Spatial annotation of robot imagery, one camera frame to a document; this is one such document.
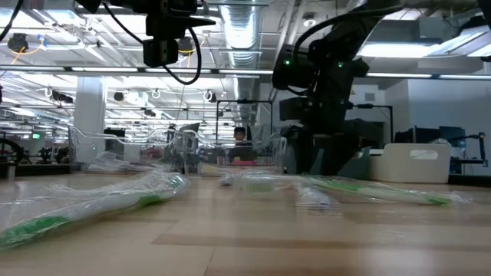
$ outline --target plastic bag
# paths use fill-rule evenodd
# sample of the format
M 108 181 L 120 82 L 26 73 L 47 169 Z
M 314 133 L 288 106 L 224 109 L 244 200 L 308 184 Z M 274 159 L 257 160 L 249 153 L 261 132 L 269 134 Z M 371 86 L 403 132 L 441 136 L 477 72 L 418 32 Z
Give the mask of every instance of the plastic bag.
M 106 212 L 161 202 L 182 192 L 189 180 L 178 173 L 150 171 L 99 189 L 22 185 L 7 189 L 0 203 L 0 249 Z
M 264 190 L 268 189 L 274 191 L 278 188 L 291 185 L 292 183 L 300 183 L 324 193 L 343 193 L 370 199 L 372 201 L 385 200 L 421 205 L 448 205 L 454 202 L 470 201 L 469 199 L 464 199 L 461 196 L 455 196 L 453 194 L 396 189 L 376 182 L 360 181 L 337 176 L 283 176 L 261 173 L 242 173 L 233 176 L 233 178 L 235 178 L 236 182 L 237 179 L 240 179 L 240 186 L 244 192 L 261 190 L 256 188 L 261 186 L 263 186 L 262 189 Z

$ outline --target white storage bin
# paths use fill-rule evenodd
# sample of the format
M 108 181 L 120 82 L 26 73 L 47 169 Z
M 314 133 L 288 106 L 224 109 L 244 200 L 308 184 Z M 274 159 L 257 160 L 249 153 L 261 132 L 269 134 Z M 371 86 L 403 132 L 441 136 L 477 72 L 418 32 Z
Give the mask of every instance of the white storage bin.
M 447 183 L 450 146 L 416 143 L 388 144 L 381 156 L 370 158 L 370 178 L 407 183 Z

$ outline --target green foam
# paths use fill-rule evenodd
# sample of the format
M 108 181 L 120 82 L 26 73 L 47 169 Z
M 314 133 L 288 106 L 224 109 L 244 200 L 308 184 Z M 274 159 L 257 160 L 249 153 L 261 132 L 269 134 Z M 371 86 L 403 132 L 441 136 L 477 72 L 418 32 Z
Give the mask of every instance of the green foam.
M 145 205 L 154 204 L 162 201 L 164 200 L 161 199 L 158 195 L 145 195 L 138 199 L 137 205 L 139 207 L 143 207 Z
M 26 222 L 21 222 L 0 235 L 0 248 L 9 248 L 25 242 L 69 222 L 67 218 L 60 216 L 33 218 Z

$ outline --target desk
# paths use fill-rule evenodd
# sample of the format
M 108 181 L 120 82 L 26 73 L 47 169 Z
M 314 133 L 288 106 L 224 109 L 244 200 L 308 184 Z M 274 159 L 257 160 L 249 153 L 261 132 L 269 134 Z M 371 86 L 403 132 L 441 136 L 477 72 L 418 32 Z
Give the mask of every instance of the desk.
M 23 185 L 124 176 L 19 178 Z M 490 275 L 491 205 L 343 202 L 343 215 L 299 209 L 192 178 L 160 205 L 101 218 L 0 253 L 0 275 Z M 448 191 L 444 185 L 398 185 Z M 490 190 L 457 189 L 486 198 Z

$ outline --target camera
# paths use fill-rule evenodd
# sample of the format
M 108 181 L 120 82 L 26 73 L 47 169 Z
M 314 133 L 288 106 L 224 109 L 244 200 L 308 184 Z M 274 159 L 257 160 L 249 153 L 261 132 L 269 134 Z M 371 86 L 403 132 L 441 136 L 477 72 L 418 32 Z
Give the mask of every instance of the camera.
M 92 13 L 102 3 L 101 0 L 76 1 Z M 147 35 L 153 39 L 142 43 L 143 62 L 149 67 L 160 67 L 178 61 L 179 46 L 176 39 L 184 38 L 186 29 L 215 24 L 209 19 L 191 17 L 198 9 L 197 0 L 104 0 L 104 3 L 147 14 Z

